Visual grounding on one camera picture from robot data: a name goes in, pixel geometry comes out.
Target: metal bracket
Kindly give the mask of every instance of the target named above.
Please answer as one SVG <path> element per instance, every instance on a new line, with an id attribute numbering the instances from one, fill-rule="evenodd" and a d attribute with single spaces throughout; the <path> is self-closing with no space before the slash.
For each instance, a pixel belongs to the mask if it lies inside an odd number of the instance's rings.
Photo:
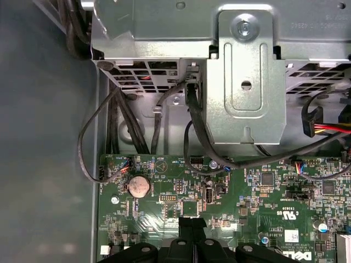
<path id="1" fill-rule="evenodd" d="M 214 142 L 278 144 L 286 125 L 285 62 L 273 54 L 272 14 L 223 11 L 218 36 L 219 57 L 207 60 L 206 78 Z"/>

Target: chip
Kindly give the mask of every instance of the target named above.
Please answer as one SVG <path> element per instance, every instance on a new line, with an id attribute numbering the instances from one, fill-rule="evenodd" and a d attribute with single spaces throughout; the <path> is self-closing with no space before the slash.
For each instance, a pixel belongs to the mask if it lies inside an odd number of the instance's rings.
<path id="1" fill-rule="evenodd" d="M 230 221 L 229 220 L 223 220 L 222 221 L 223 226 L 229 227 L 230 226 Z"/>
<path id="2" fill-rule="evenodd" d="M 240 213 L 240 216 L 247 216 L 247 214 L 248 214 L 247 208 L 241 207 L 239 209 L 239 213 Z"/>
<path id="3" fill-rule="evenodd" d="M 323 182 L 322 193 L 324 195 L 334 195 L 335 194 L 334 182 Z"/>
<path id="4" fill-rule="evenodd" d="M 248 218 L 239 218 L 239 223 L 244 225 L 244 226 L 247 226 Z"/>
<path id="5" fill-rule="evenodd" d="M 274 186 L 274 174 L 261 173 L 261 185 Z"/>
<path id="6" fill-rule="evenodd" d="M 196 201 L 182 201 L 183 216 L 194 217 L 197 216 L 197 202 Z"/>

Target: screw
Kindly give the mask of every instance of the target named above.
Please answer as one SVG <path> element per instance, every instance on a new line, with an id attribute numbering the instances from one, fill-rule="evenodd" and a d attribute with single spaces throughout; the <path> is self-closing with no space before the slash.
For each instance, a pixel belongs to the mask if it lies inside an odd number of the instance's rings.
<path id="1" fill-rule="evenodd" d="M 179 105 L 179 102 L 180 102 L 180 98 L 179 97 L 174 97 L 173 98 L 173 104 L 174 105 Z"/>
<path id="2" fill-rule="evenodd" d="M 253 248 L 250 247 L 249 245 L 244 245 L 242 248 L 243 248 L 246 252 L 253 252 Z"/>
<path id="3" fill-rule="evenodd" d="M 206 245 L 213 245 L 213 244 L 214 244 L 214 241 L 208 239 L 208 240 L 205 241 L 205 244 L 206 244 Z"/>
<path id="4" fill-rule="evenodd" d="M 218 167 L 218 163 L 214 160 L 210 161 L 210 168 L 216 169 Z"/>
<path id="5" fill-rule="evenodd" d="M 242 21 L 237 25 L 237 31 L 243 37 L 246 37 L 250 34 L 251 25 L 249 22 Z"/>
<path id="6" fill-rule="evenodd" d="M 112 196 L 111 197 L 111 203 L 112 204 L 118 204 L 120 202 L 120 198 L 118 196 Z"/>

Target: capacitor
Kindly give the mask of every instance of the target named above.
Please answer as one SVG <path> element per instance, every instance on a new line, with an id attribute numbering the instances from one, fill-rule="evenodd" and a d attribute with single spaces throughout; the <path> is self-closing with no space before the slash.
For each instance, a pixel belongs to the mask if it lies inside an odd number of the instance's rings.
<path id="1" fill-rule="evenodd" d="M 262 242 L 262 244 L 267 245 L 267 244 L 269 243 L 269 238 L 268 238 L 268 237 L 263 237 L 263 238 L 261 239 L 261 242 Z"/>
<path id="2" fill-rule="evenodd" d="M 268 242 L 269 242 L 269 238 L 268 238 L 268 236 L 267 236 L 267 233 L 260 232 L 260 233 L 258 234 L 258 238 L 259 238 L 259 240 L 261 241 L 262 244 L 267 245 Z"/>
<path id="3" fill-rule="evenodd" d="M 313 228 L 318 230 L 321 233 L 325 233 L 328 231 L 328 226 L 323 223 L 321 220 L 315 220 L 312 224 Z"/>
<path id="4" fill-rule="evenodd" d="M 325 223 L 322 223 L 318 226 L 318 231 L 321 233 L 325 233 L 328 231 L 328 226 Z"/>

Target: red wire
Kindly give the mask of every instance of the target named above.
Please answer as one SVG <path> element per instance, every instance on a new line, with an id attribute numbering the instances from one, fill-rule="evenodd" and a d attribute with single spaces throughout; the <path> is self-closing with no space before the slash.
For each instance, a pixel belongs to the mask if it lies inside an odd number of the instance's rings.
<path id="1" fill-rule="evenodd" d="M 346 130 L 346 129 L 341 129 L 333 126 L 328 126 L 328 125 L 318 125 L 316 124 L 314 128 L 317 129 L 326 129 L 326 130 L 335 130 L 337 132 L 342 132 L 342 133 L 351 133 L 351 130 Z"/>

